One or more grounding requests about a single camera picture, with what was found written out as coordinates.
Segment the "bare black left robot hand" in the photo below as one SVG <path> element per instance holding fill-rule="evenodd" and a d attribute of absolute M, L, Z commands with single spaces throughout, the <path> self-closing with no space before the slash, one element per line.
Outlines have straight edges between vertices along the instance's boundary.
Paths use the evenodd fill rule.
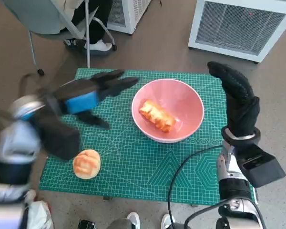
<path fill-rule="evenodd" d="M 54 91 L 63 115 L 75 115 L 88 125 L 109 129 L 109 123 L 92 114 L 107 97 L 116 97 L 139 82 L 138 77 L 122 78 L 124 70 L 94 74 L 91 78 L 81 78 L 65 83 Z"/>

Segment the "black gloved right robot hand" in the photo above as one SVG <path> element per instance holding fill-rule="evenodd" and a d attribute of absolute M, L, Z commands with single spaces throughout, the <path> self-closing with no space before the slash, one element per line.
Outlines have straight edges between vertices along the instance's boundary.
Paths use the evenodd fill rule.
<path fill-rule="evenodd" d="M 208 62 L 210 75 L 222 82 L 226 94 L 227 126 L 236 137 L 252 135 L 260 112 L 260 99 L 249 80 L 239 71 L 219 62 Z"/>

